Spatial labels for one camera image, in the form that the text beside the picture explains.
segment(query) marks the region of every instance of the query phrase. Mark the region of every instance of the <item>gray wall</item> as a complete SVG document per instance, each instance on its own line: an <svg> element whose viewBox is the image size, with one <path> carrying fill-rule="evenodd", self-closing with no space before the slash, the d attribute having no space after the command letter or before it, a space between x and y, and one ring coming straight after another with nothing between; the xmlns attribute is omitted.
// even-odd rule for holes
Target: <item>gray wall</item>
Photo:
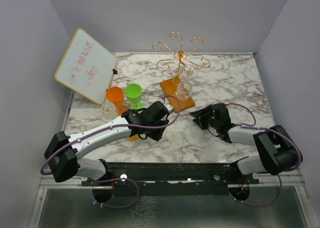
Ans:
<svg viewBox="0 0 320 228"><path fill-rule="evenodd" d="M286 0L50 0L68 34L83 28L112 52L151 52L180 31L186 50L257 52Z"/></svg>
<svg viewBox="0 0 320 228"><path fill-rule="evenodd" d="M69 42L49 0L0 0L1 227L28 226L70 94L54 79Z"/></svg>
<svg viewBox="0 0 320 228"><path fill-rule="evenodd" d="M277 123L301 149L301 165L320 221L320 0L288 0L256 60Z"/></svg>

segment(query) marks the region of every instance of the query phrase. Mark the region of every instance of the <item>whiteboard frame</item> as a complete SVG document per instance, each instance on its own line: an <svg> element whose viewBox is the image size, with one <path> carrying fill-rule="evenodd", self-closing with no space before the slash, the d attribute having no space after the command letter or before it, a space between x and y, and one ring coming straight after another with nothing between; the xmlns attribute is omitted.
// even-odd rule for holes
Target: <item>whiteboard frame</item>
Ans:
<svg viewBox="0 0 320 228"><path fill-rule="evenodd" d="M62 58L62 60L61 60L61 62L60 62L60 64L59 64L58 68L56 69L56 72L55 72L55 74L54 74L54 79L55 79L57 82L59 82L60 84L64 85L65 87L68 87L70 90L75 91L75 92L77 92L78 94L82 95L83 97L87 98L88 100L92 101L93 103L98 104L98 105L102 105L102 104L106 101L106 97L104 97L104 100L103 100L102 103L97 103L95 100L92 100L91 98L87 97L86 95L84 95L83 93L79 92L78 90L72 88L72 87L69 86L68 84L63 83L62 81L60 81L60 80L57 78L57 74L58 74L58 72L59 72L59 70L60 70L60 67L61 67L62 63L64 62L65 57L66 57L66 55L67 55L67 53L68 53L71 45L73 44L73 42L74 42L74 40L75 40L75 38L76 38L76 36L77 36L77 34L78 34L79 31L83 31L84 33L86 33L90 38L92 38L92 39L93 39L94 41L96 41L100 46L102 46L104 49L106 49L111 55L113 55L114 58L115 58L115 63L114 63L113 69L116 68L116 66L117 66L117 64L118 64L118 58L117 58L110 50L108 50L107 48L105 48L99 41L97 41L97 40L96 40L95 38L93 38L90 34L88 34L84 29L78 28L78 29L76 30L75 34L73 35L73 38L72 38L72 40L70 41L70 44L69 44L68 48L66 49L66 51L65 51L65 53L64 53L64 55L63 55L63 58ZM108 84L108 88L109 88L109 86L110 86L110 83L111 83L111 80L112 80L113 75L114 75L114 73L112 72L111 77L110 77L110 81L109 81L109 84Z"/></svg>

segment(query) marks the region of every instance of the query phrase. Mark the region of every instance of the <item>clear glass cup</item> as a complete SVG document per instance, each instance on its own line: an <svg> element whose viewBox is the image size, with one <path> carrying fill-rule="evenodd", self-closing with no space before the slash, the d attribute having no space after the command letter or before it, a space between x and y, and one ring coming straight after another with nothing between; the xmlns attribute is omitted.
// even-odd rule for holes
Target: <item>clear glass cup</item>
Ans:
<svg viewBox="0 0 320 228"><path fill-rule="evenodd" d="M192 84L187 79L182 78L176 87L176 95L182 101L187 100L192 93Z"/></svg>
<svg viewBox="0 0 320 228"><path fill-rule="evenodd" d="M118 116L117 108L110 101L106 101L101 105L101 111L103 118L109 122L113 121Z"/></svg>
<svg viewBox="0 0 320 228"><path fill-rule="evenodd" d="M185 79L194 79L198 75L198 69L193 65L184 66L181 65L177 72Z"/></svg>

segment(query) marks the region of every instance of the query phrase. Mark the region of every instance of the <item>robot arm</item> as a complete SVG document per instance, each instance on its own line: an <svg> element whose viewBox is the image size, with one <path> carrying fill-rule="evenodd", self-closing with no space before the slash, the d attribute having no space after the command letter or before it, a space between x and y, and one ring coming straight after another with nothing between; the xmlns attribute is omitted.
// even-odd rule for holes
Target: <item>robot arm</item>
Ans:
<svg viewBox="0 0 320 228"><path fill-rule="evenodd" d="M278 175L297 164L302 154L294 149L293 142L281 125L275 125L267 130L257 128L245 129L231 123L229 111L224 103L209 105L201 110L191 112L193 120L201 129L212 127L217 136L227 143L240 143L256 146L259 155L246 157L237 162L243 175L251 173L270 173Z"/></svg>
<svg viewBox="0 0 320 228"><path fill-rule="evenodd" d="M134 135L145 134L147 137L159 141L165 127L157 129L148 127L167 125L169 123L168 116L173 111L174 108L170 104L156 101L141 113L129 109L111 122L88 131L69 136L66 136L64 131L56 133L44 153L44 157L48 160L55 152L66 146L48 162L54 180L63 182L73 176L98 180L108 170L107 163L102 159L84 158L85 155L111 142Z"/></svg>

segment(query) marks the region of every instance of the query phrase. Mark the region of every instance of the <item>plastic wine glass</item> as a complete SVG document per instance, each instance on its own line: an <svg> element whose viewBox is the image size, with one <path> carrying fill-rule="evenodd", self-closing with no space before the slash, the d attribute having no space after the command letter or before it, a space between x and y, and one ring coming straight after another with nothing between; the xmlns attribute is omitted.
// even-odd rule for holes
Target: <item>plastic wine glass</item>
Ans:
<svg viewBox="0 0 320 228"><path fill-rule="evenodd" d="M139 110L145 108L145 105L141 103L142 100L142 88L138 84L129 84L124 90L126 98L131 103L130 109Z"/></svg>
<svg viewBox="0 0 320 228"><path fill-rule="evenodd" d="M123 90L118 86L110 87L106 91L106 98L108 101L112 102L118 111L118 116L121 116L123 112L125 112L128 107L124 105L125 96Z"/></svg>

